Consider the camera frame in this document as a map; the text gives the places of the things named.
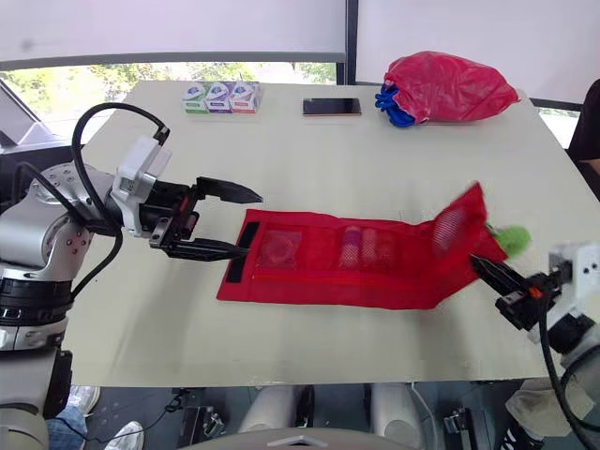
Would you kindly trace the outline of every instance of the green object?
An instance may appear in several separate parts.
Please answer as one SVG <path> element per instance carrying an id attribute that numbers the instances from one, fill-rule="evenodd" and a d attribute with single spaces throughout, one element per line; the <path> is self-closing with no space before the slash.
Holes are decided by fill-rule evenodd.
<path id="1" fill-rule="evenodd" d="M 489 228 L 494 239 L 496 239 L 496 243 L 509 258 L 520 255 L 532 240 L 531 235 L 525 228 L 516 225 L 507 228 Z"/>

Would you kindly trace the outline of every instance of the table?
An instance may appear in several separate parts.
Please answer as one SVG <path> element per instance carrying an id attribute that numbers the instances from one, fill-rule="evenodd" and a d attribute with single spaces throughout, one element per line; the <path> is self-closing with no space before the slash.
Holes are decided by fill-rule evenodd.
<path id="1" fill-rule="evenodd" d="M 600 237 L 600 205 L 522 95 L 499 116 L 459 126 L 398 129 L 373 106 L 374 86 L 264 87 L 256 115 L 186 115 L 185 82 L 141 82 L 127 102 L 171 128 L 161 179 L 204 175 L 262 194 L 270 210 L 348 218 L 435 216 L 472 180 L 490 223 L 520 224 L 532 244 L 512 261 L 548 267 L 556 243 Z M 361 117 L 306 118 L 302 98 L 359 97 Z M 116 112 L 85 147 L 112 173 L 128 146 L 154 126 Z M 199 203 L 195 235 L 234 242 L 246 207 Z M 108 252 L 97 236 L 81 274 Z M 540 350 L 494 307 L 477 281 L 431 311 L 220 302 L 226 262 L 177 261 L 126 236 L 121 253 L 78 297 L 65 349 L 73 381 L 119 386 L 229 386 L 484 380 L 543 376 Z M 600 319 L 600 304 L 587 311 Z"/>

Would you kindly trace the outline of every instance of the cable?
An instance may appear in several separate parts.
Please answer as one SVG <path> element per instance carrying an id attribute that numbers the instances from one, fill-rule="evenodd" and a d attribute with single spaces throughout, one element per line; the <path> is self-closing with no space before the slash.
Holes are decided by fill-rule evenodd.
<path id="1" fill-rule="evenodd" d="M 550 298 L 547 292 L 544 292 L 544 296 L 542 297 L 541 302 L 538 303 L 539 313 L 540 313 L 540 341 L 542 344 L 542 354 L 544 355 L 544 362 L 546 363 L 547 374 L 550 378 L 550 383 L 552 384 L 552 389 L 554 389 L 554 393 L 556 394 L 556 399 L 558 399 L 559 406 L 561 407 L 561 411 L 566 418 L 566 421 L 573 429 L 573 432 L 581 441 L 583 446 L 587 450 L 597 450 L 595 445 L 590 441 L 588 436 L 583 431 L 582 426 L 578 422 L 578 418 L 573 414 L 571 408 L 569 407 L 569 403 L 566 399 L 566 394 L 561 386 L 561 382 L 556 373 L 556 368 L 554 367 L 554 361 L 552 361 L 552 352 L 550 350 L 549 343 L 549 335 L 548 335 L 548 306 L 550 303 Z"/>
<path id="2" fill-rule="evenodd" d="M 85 169 L 85 165 L 83 164 L 82 157 L 82 135 L 83 130 L 85 129 L 85 125 L 87 125 L 89 120 L 95 114 L 104 110 L 131 111 L 151 120 L 158 126 L 158 131 L 155 133 L 154 138 L 161 145 L 167 140 L 170 133 L 169 129 L 165 126 L 165 124 L 162 123 L 162 121 L 158 119 L 155 115 L 143 110 L 142 108 L 138 108 L 137 106 L 133 105 L 128 105 L 126 103 L 100 103 L 99 105 L 96 105 L 87 110 L 77 121 L 77 125 L 73 130 L 73 138 L 71 140 L 71 153 L 73 155 L 73 164 L 75 165 L 77 174 L 82 180 L 83 187 L 87 191 L 87 194 L 90 196 L 92 204 L 96 207 L 102 218 L 108 223 L 110 229 L 112 230 L 114 234 L 114 244 L 112 245 L 109 254 L 106 255 L 106 257 L 96 267 L 94 267 L 73 290 L 73 299 L 75 299 L 75 297 L 82 291 L 82 289 L 87 285 L 87 283 L 89 283 L 97 274 L 100 273 L 100 271 L 102 271 L 102 269 L 104 269 L 114 260 L 119 250 L 121 249 L 121 246 L 123 245 L 123 233 L 121 232 L 121 226 L 118 223 L 116 223 L 113 216 L 111 216 L 111 213 L 109 212 L 108 208 L 104 205 L 104 201 L 100 199 L 98 192 L 94 188 L 94 185 L 90 180 L 89 175 L 87 174 L 87 170 Z"/>
<path id="3" fill-rule="evenodd" d="M 80 225 L 85 224 L 85 218 L 82 216 L 82 213 L 80 213 L 77 210 L 77 208 L 75 208 L 75 206 L 73 206 L 70 203 L 70 201 L 67 200 L 67 198 L 63 194 L 61 194 L 58 191 L 58 189 L 54 187 L 53 184 L 50 181 L 48 181 L 48 179 L 44 175 L 41 174 L 41 172 L 38 169 L 36 169 L 35 166 L 26 161 L 20 162 L 15 168 L 15 174 L 12 178 L 12 204 L 17 204 L 20 201 L 21 173 L 23 170 L 28 171 L 33 178 L 35 178 L 42 186 L 46 188 L 46 190 L 48 190 L 48 192 L 50 192 L 54 196 L 54 198 L 57 201 L 60 202 L 60 204 L 65 206 L 68 212 L 72 215 L 73 220 L 75 220 Z"/>
<path id="4" fill-rule="evenodd" d="M 423 405 L 423 408 L 425 408 L 425 411 L 427 411 L 427 414 L 429 414 L 429 417 L 431 418 L 431 430 L 433 431 L 433 449 L 438 450 L 438 428 L 435 426 L 435 416 L 433 415 L 433 412 L 431 412 L 429 406 L 423 400 L 423 397 L 421 397 L 419 391 L 417 391 L 416 387 L 414 387 L 414 382 L 411 382 L 411 389 Z"/>
<path id="5" fill-rule="evenodd" d="M 125 434 L 121 434 L 121 435 L 118 435 L 118 436 L 114 436 L 114 437 L 112 437 L 110 439 L 88 438 L 83 433 L 81 433 L 79 430 L 75 429 L 67 420 L 63 419 L 62 417 L 53 417 L 52 419 L 48 419 L 48 420 L 58 420 L 59 422 L 62 422 L 65 425 L 65 427 L 67 427 L 68 429 L 70 429 L 73 433 L 77 434 L 80 438 L 82 438 L 87 443 L 91 443 L 91 442 L 109 443 L 110 441 L 113 441 L 115 439 L 119 439 L 119 438 L 123 438 L 125 436 L 130 436 L 132 434 L 138 434 L 138 433 L 142 433 L 144 431 L 147 431 L 148 429 L 150 429 L 153 426 L 155 426 L 158 422 L 160 422 L 162 420 L 162 418 L 165 416 L 166 413 L 174 413 L 175 411 L 180 410 L 182 408 L 182 406 L 181 406 L 181 397 L 185 393 L 186 393 L 186 391 L 182 391 L 182 392 L 179 392 L 178 394 L 176 394 L 172 398 L 172 400 L 165 406 L 164 411 L 158 416 L 157 420 L 155 420 L 148 427 L 144 427 L 144 428 L 140 429 L 139 431 L 131 431 L 129 433 L 125 433 Z"/>
<path id="6" fill-rule="evenodd" d="M 590 358 L 596 356 L 597 353 L 600 352 L 600 345 L 596 345 L 591 347 L 588 351 L 582 354 L 571 366 L 567 368 L 561 378 L 561 387 L 566 391 L 566 386 L 569 384 L 569 381 L 575 375 L 575 372 L 583 366 Z M 579 419 L 576 417 L 577 422 L 583 427 L 588 429 L 589 431 L 594 431 L 596 433 L 600 433 L 600 426 L 591 424 L 586 422 L 585 420 Z"/>

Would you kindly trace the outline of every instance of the red mesh bag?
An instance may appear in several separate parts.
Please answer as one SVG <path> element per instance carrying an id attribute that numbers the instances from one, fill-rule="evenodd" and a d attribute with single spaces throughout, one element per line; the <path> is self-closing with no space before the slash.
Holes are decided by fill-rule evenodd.
<path id="1" fill-rule="evenodd" d="M 472 253 L 506 259 L 479 184 L 418 225 L 250 209 L 238 245 L 220 300 L 429 309 L 477 279 Z"/>
<path id="2" fill-rule="evenodd" d="M 394 101 L 417 124 L 485 119 L 518 101 L 517 91 L 495 68 L 440 52 L 399 58 L 384 80 L 396 86 Z"/>

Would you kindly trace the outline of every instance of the product box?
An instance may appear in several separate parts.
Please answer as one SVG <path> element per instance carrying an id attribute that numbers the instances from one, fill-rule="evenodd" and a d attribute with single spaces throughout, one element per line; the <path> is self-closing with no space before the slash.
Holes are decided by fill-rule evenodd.
<path id="1" fill-rule="evenodd" d="M 204 103 L 210 113 L 232 113 L 229 97 L 235 82 L 213 82 Z"/>
<path id="2" fill-rule="evenodd" d="M 208 114 L 208 108 L 206 108 L 204 99 L 206 98 L 206 94 L 208 94 L 209 88 L 210 83 L 206 82 L 193 82 L 189 85 L 181 99 L 186 113 Z"/>
<path id="3" fill-rule="evenodd" d="M 263 90 L 259 82 L 237 82 L 229 103 L 234 113 L 255 113 L 261 104 Z"/>

